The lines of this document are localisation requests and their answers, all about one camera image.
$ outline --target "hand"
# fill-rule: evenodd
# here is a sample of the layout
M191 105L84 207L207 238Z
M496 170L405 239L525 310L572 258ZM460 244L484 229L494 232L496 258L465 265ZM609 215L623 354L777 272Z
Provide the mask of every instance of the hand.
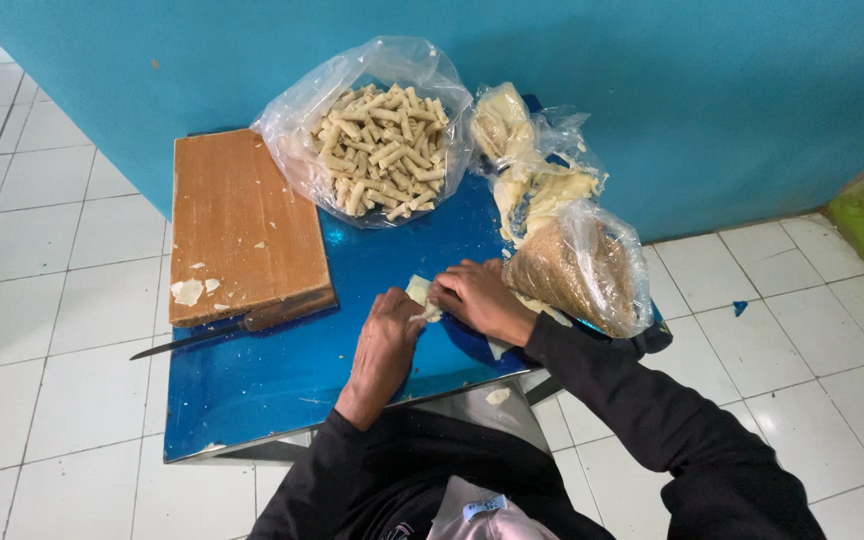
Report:
M462 259L435 276L429 302L452 313L486 336L525 347L539 315L519 301L502 282L502 261L479 264Z
M426 319L409 321L425 310L398 287L375 297L352 361L352 374L335 411L361 432L372 426L412 365L419 331Z

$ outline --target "black sleeve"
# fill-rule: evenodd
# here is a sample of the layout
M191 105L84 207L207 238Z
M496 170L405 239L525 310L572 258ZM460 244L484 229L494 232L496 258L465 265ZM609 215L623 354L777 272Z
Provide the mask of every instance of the black sleeve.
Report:
M669 538L824 538L775 451L714 402L636 362L629 342L596 341L543 313L525 352L643 467L672 473L661 493Z
M285 474L248 540L334 538L362 467L365 437L332 409L308 451Z

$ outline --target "knife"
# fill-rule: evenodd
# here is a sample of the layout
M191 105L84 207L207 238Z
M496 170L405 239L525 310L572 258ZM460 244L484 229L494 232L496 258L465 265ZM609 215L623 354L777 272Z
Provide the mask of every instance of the knife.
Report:
M179 339L171 343L152 347L149 350L142 350L135 356L129 358L130 361L144 359L152 355L164 353L166 351L174 351L183 347L188 347L193 343L199 343L212 338L219 338L228 334L237 332L258 332L271 328L276 325L281 325L288 321L297 319L301 316L311 315L323 310L339 305L339 300L335 297L335 289L319 289L307 294L287 298L282 301L260 307L255 311L246 314L245 318L234 325L227 325L204 331L192 337Z

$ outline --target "black jacket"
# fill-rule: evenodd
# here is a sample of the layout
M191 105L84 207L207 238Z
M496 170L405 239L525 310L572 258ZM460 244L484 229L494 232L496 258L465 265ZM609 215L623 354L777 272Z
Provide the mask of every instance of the black jacket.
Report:
M772 448L695 390L539 315L526 355L592 410L643 467L670 472L669 538L824 538ZM335 410L249 539L425 538L450 475L503 493L562 539L613 538L572 508L555 461L508 433L411 408L361 432ZM402 532L390 535L400 528Z

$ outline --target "person's left hand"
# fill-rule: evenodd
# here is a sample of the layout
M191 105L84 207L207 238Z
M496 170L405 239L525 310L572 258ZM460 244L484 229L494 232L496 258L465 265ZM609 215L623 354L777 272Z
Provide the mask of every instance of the person's left hand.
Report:
M372 426L412 365L419 331L426 319L409 321L425 310L405 291L392 287L375 297L348 378L335 411L361 432Z

